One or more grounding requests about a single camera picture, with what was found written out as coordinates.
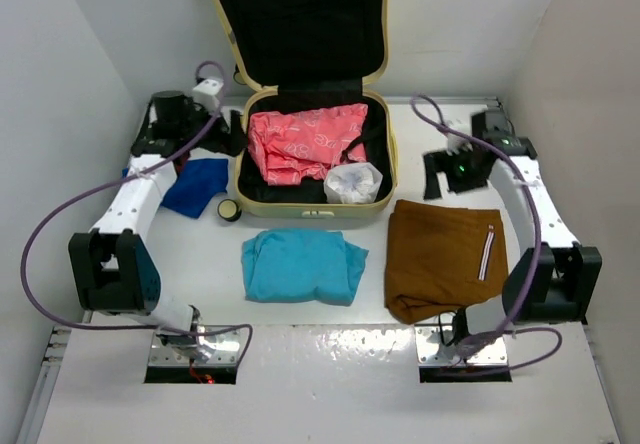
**plastic bag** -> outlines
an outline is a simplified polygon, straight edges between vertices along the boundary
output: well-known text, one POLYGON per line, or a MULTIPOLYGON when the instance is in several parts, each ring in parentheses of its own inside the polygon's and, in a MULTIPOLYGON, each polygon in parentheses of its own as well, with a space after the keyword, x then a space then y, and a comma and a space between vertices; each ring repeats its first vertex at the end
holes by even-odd
POLYGON ((382 174, 369 162, 344 164, 329 171, 324 193, 329 204, 371 204, 382 183, 382 174))

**white wall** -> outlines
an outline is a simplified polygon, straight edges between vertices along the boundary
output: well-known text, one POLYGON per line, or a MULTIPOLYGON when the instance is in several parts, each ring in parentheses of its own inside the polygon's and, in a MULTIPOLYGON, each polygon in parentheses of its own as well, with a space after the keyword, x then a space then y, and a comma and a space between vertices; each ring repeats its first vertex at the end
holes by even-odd
MULTIPOLYGON (((233 65, 210 0, 77 1, 140 102, 162 88, 188 89, 203 59, 233 65)), ((389 0, 391 60, 376 87, 387 95, 501 95, 549 1, 389 0)))
POLYGON ((588 312, 623 442, 640 442, 640 0, 553 0, 508 109, 604 267, 588 312))
MULTIPOLYGON (((20 288, 28 234, 68 197, 118 175, 138 109, 74 0, 0 0, 0 443, 14 442, 51 323, 20 288)), ((70 209, 43 233, 29 277, 42 302, 80 315, 67 242, 104 208, 70 209)))

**open suitcase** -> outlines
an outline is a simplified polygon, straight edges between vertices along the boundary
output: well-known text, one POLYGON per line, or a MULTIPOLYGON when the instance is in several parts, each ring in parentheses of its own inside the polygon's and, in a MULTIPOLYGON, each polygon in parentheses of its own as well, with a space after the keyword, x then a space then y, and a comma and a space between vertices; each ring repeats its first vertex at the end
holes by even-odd
POLYGON ((397 150, 382 96, 366 89, 387 64, 386 0, 214 0, 238 69, 256 93, 243 113, 289 114, 366 103, 367 161, 383 175, 376 202, 327 204, 323 182, 269 186, 248 152, 236 160, 243 210, 263 217, 370 217, 389 203, 397 150))

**brown clothing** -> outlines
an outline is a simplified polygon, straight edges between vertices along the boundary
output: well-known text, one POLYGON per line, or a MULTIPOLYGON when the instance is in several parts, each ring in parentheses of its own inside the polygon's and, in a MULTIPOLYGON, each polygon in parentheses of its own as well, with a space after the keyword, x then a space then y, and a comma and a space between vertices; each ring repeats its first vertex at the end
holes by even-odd
POLYGON ((406 324, 497 296, 507 278, 500 211, 399 200, 389 219, 385 306, 406 324))

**blue cloth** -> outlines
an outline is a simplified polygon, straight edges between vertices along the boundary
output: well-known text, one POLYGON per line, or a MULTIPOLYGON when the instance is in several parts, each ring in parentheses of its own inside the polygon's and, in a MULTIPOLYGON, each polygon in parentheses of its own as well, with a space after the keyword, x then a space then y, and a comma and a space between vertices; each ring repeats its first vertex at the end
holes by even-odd
MULTIPOLYGON (((199 218, 213 196, 227 192, 228 166, 228 159, 187 161, 161 205, 183 216, 199 218)), ((126 174, 127 169, 123 171, 123 176, 126 174)))
POLYGON ((341 232, 310 229, 263 231, 242 244, 247 299, 353 302, 369 251, 349 244, 341 232))

